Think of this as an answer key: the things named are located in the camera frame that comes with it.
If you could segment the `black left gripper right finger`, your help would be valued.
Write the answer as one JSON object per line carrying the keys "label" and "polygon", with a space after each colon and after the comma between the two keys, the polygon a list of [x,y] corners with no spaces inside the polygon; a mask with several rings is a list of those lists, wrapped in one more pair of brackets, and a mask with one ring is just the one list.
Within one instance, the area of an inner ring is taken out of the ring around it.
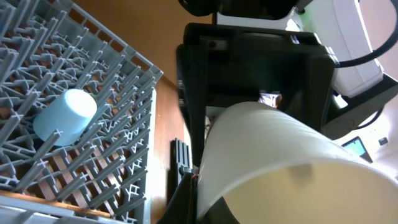
{"label": "black left gripper right finger", "polygon": [[239,224],[223,197],[219,198],[207,211],[206,222],[208,224]]}

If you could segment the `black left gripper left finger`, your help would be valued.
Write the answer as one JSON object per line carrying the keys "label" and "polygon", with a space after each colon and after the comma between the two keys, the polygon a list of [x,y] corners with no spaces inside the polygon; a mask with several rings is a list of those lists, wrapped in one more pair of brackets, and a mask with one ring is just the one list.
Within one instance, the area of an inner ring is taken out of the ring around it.
{"label": "black left gripper left finger", "polygon": [[157,224],[195,224],[197,221],[196,174],[185,174],[174,192],[165,213]]}

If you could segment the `cream white cup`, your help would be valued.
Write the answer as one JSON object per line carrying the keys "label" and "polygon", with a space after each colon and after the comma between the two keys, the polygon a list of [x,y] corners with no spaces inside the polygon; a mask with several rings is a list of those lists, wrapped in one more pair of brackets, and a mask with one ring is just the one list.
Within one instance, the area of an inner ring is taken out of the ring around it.
{"label": "cream white cup", "polygon": [[225,109],[206,139],[197,219],[223,197],[239,223],[396,223],[397,182],[258,102]]}

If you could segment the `light blue cup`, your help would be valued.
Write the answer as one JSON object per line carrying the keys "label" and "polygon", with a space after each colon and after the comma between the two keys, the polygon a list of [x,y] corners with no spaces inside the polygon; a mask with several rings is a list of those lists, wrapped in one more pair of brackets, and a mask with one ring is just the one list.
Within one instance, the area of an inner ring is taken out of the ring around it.
{"label": "light blue cup", "polygon": [[91,95],[83,90],[70,89],[34,118],[33,129],[43,141],[58,130],[61,135],[55,145],[71,145],[81,136],[96,111],[97,104]]}

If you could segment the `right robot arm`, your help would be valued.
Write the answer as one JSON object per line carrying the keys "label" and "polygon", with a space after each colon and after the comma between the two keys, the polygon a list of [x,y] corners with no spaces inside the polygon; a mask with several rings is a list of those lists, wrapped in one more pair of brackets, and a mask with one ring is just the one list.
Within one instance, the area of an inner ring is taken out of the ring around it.
{"label": "right robot arm", "polygon": [[201,164],[209,109],[282,95],[279,109],[330,139],[378,119],[397,82],[371,47],[358,1],[182,1],[190,23],[177,47],[180,110]]}

